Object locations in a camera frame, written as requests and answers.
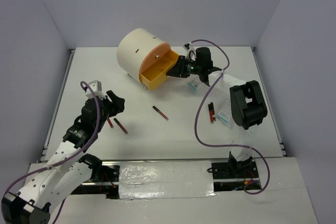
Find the cotton pad pack teal label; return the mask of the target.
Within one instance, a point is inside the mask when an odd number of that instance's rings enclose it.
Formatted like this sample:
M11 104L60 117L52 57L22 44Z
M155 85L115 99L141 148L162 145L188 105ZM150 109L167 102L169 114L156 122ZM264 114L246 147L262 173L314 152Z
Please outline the cotton pad pack teal label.
M199 94L202 90L202 82L199 79L199 76L194 76L189 82L188 87L194 93Z

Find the cream round drawer organizer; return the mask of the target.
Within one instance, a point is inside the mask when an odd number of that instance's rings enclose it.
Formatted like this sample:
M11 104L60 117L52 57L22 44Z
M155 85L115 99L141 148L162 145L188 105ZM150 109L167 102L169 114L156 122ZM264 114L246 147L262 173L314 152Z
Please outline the cream round drawer organizer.
M170 44L143 28L128 33L117 48L119 66L149 90L167 79L167 72L177 63L179 54Z

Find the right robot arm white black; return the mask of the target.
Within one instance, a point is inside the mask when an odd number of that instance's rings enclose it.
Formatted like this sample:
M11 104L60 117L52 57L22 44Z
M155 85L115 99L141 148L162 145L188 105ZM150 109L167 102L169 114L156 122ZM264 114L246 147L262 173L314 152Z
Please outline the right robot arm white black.
M247 166L244 161L251 158L251 144L258 126L268 114L267 106L258 81L245 81L225 73L225 70L214 66L211 51L207 47L193 48L185 44L185 56L179 56L177 63L167 72L170 77L196 78L209 88L202 98L205 103L210 92L220 92L221 102L215 116L229 130L238 134L231 144L229 158L234 161L228 165L228 171L233 177L242 176Z

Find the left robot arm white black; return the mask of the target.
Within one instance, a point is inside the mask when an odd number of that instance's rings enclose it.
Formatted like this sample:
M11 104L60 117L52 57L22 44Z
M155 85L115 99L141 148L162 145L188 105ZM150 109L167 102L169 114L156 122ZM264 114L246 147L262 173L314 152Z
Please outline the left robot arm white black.
M102 161L88 154L106 120L124 111L125 100L112 91L89 96L45 167L29 173L31 180L2 199L6 223L48 223L56 208L83 182L102 177Z

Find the red lip gloss centre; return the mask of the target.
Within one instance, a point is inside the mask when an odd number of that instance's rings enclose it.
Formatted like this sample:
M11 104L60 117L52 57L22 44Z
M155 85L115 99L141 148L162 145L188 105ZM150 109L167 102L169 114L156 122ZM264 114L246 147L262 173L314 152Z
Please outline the red lip gloss centre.
M169 118L160 110L160 109L158 109L156 106L152 106L152 108L158 113L158 114L160 114L163 118L165 118L165 120L169 120Z

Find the red lip gloss right pair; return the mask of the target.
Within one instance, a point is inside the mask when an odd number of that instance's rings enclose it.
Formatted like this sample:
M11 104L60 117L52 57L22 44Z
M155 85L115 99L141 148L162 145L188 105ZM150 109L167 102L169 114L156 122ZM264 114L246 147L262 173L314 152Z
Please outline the red lip gloss right pair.
M210 103L208 104L208 111L209 111L210 122L212 124L214 123L214 119L213 119L213 110L212 110L212 106Z

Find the silver foil tape sheet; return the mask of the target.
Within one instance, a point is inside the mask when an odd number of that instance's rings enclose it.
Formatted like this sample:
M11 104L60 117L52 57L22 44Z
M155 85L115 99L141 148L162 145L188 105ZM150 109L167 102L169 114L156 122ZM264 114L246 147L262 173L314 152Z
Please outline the silver foil tape sheet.
M214 196L209 161L128 162L119 175L120 199L205 198Z

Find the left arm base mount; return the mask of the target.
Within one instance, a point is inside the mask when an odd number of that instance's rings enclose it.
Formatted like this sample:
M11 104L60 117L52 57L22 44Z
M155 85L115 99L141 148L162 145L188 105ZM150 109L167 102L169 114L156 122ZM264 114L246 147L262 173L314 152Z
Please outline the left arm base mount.
M107 199L119 199L120 165L104 165L91 154L85 154L78 163L88 166L90 177L72 195L105 195Z

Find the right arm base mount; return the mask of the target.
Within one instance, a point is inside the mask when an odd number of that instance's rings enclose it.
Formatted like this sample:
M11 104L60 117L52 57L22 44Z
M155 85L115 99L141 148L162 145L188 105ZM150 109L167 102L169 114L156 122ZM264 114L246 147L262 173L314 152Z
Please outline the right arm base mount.
M261 190L256 162L252 157L238 161L231 153L224 162L214 162L207 169L212 174L214 191Z

